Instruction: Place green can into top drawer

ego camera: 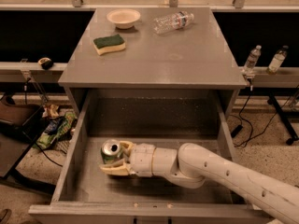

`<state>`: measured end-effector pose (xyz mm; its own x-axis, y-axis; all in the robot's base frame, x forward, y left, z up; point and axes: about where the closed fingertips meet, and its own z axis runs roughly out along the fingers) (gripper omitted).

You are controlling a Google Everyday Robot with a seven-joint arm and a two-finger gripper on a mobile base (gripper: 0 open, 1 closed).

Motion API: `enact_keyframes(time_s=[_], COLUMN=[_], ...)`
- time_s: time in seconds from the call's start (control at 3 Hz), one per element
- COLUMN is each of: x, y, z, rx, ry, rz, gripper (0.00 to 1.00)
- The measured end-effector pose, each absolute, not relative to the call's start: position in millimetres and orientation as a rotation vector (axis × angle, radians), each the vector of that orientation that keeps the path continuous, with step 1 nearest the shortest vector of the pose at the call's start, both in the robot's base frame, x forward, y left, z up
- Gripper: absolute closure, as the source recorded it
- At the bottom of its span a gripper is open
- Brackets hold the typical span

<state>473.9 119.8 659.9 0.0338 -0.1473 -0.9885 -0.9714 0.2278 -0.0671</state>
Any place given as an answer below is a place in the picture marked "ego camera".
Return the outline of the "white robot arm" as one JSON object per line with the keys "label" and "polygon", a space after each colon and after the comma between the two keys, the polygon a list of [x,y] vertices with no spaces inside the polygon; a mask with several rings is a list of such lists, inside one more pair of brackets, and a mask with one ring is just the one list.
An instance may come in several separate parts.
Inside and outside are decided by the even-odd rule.
{"label": "white robot arm", "polygon": [[299,189],[263,175],[194,143],[178,149],[110,139],[101,146],[107,175],[159,176],[188,189],[209,178],[284,224],[299,224]]}

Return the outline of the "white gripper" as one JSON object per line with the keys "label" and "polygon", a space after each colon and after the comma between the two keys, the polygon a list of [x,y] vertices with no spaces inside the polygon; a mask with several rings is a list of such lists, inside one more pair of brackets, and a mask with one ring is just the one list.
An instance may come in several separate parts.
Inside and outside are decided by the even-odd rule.
{"label": "white gripper", "polygon": [[135,145],[131,141],[120,141],[121,156],[129,158],[120,159],[108,164],[101,164],[100,170],[107,175],[137,175],[139,177],[152,177],[152,160],[156,146],[149,144]]}

